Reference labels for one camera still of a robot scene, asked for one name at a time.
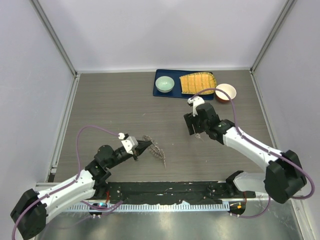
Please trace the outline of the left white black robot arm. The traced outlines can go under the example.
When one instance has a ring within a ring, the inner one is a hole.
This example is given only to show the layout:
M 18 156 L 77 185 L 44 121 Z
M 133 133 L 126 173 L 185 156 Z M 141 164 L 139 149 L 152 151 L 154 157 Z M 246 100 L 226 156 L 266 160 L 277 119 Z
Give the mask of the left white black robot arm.
M 138 157 L 150 146 L 150 140 L 124 140 L 122 146 L 113 149 L 102 145 L 93 160 L 75 176 L 51 188 L 35 191 L 26 190 L 10 213 L 14 222 L 11 238 L 19 232 L 24 240 L 34 238 L 58 214 L 81 201 L 102 199 L 107 192 L 106 180 L 110 169 Z

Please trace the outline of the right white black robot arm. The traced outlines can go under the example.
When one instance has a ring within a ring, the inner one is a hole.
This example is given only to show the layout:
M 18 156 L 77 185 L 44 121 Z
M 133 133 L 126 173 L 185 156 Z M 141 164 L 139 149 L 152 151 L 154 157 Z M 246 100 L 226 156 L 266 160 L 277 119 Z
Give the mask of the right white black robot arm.
M 260 192 L 284 204 L 306 185 L 306 177 L 298 170 L 301 164 L 295 152 L 282 152 L 247 136 L 232 121 L 221 120 L 214 107 L 200 97 L 188 99 L 187 103 L 192 112 L 183 117 L 190 135 L 206 133 L 210 139 L 238 151 L 263 170 L 263 173 L 240 170 L 231 175 L 225 186 L 230 197 L 236 198 L 246 191 Z

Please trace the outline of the metal disc with keyrings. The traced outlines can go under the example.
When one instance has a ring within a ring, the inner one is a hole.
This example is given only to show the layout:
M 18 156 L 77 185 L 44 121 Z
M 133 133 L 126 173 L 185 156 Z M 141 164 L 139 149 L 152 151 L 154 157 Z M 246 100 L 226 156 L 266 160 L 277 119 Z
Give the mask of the metal disc with keyrings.
M 150 141 L 151 145 L 147 148 L 150 153 L 152 153 L 157 159 L 160 159 L 163 162 L 164 168 L 166 169 L 166 156 L 164 151 L 157 146 L 155 141 L 148 135 L 143 135 L 142 139 L 144 141 Z

